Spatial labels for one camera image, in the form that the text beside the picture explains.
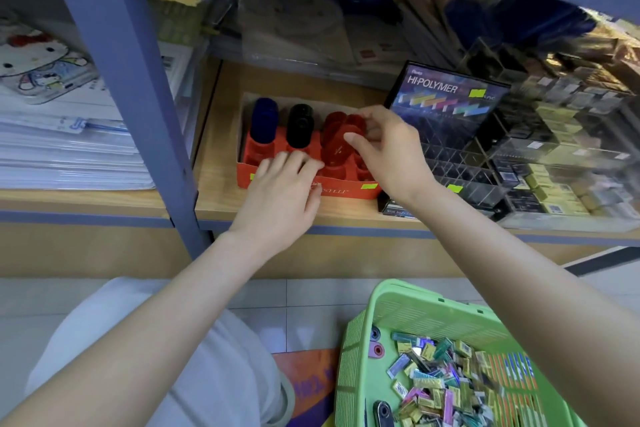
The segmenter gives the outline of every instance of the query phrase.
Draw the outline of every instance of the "red box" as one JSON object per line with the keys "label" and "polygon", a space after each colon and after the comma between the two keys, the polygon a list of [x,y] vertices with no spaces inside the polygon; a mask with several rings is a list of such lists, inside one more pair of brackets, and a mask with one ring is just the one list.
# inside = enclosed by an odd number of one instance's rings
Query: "red box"
{"label": "red box", "polygon": [[[320,159],[321,145],[320,145],[320,130],[324,124],[324,119],[332,112],[344,112],[351,114],[355,112],[355,108],[343,107],[341,105],[334,105],[332,103],[326,103],[324,101],[308,101],[300,98],[269,98],[276,101],[278,109],[280,111],[278,130],[276,132],[276,139],[272,144],[257,144],[249,135],[251,125],[251,114],[255,101],[262,95],[256,95],[252,93],[245,93],[241,100],[241,118],[238,128],[238,143],[237,143],[237,163],[236,163],[236,175],[238,186],[242,188],[249,187],[258,168],[258,160],[255,160],[252,164],[247,164],[248,156],[250,154],[255,155],[252,151],[261,151],[263,158],[274,156],[281,151],[292,151],[285,138],[287,123],[287,116],[289,115],[289,109],[298,103],[306,103],[314,109],[314,133],[311,137],[311,143],[309,147],[304,149],[304,152],[308,153],[313,158]],[[344,166],[338,166],[330,169],[323,169],[322,172],[342,172],[344,170],[344,179],[336,179],[327,176],[316,176],[314,183],[322,184],[323,196],[337,196],[337,197],[355,197],[357,199],[375,199],[380,194],[380,186],[377,181],[371,180],[371,175],[365,169],[362,158],[356,153],[349,156]]]}

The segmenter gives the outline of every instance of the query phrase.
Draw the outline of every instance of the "hand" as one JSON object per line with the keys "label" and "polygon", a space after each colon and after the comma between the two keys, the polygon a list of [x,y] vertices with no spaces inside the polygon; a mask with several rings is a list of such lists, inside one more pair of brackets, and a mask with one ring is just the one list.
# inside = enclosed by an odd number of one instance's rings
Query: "hand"
{"label": "hand", "polygon": [[323,167],[323,162],[297,150],[280,152],[258,166],[229,231],[242,235],[247,246],[255,246],[262,263],[311,227],[322,193],[320,184],[313,189],[311,185]]}
{"label": "hand", "polygon": [[382,189],[403,206],[436,183],[424,160],[418,131],[380,105],[359,112],[367,121],[367,138],[345,133]]}

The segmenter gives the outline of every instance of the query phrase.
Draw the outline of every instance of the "person's left hand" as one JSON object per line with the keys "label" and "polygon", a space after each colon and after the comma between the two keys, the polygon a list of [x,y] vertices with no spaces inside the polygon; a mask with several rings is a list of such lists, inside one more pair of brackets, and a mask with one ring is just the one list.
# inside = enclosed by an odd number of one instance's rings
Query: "person's left hand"
{"label": "person's left hand", "polygon": [[280,152],[255,172],[244,204],[229,231],[266,262],[293,245],[310,227],[320,206],[322,186],[311,185],[324,163],[307,154]]}

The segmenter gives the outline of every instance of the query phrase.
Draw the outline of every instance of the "green plastic basket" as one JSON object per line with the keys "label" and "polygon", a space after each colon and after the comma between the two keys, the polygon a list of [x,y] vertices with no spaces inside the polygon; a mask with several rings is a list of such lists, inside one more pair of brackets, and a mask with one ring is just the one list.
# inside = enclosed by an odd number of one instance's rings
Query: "green plastic basket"
{"label": "green plastic basket", "polygon": [[[369,358],[371,326],[380,329],[383,358]],[[444,299],[401,280],[385,280],[374,289],[367,308],[349,322],[340,353],[336,385],[336,427],[373,427],[373,403],[395,410],[400,399],[391,390],[387,369],[398,358],[391,332],[461,339],[485,350],[492,378],[505,388],[496,423],[501,427],[581,427],[567,406],[491,309]],[[397,377],[405,387],[409,379]]]}

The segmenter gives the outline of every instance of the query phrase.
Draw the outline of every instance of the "forearm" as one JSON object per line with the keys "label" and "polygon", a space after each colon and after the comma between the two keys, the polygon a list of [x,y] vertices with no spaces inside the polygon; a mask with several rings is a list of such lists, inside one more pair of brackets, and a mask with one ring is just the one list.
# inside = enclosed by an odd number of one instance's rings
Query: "forearm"
{"label": "forearm", "polygon": [[640,321],[440,185],[408,208],[589,425],[633,425]]}
{"label": "forearm", "polygon": [[144,425],[230,298],[261,265],[254,254],[233,233],[221,235],[2,426]]}

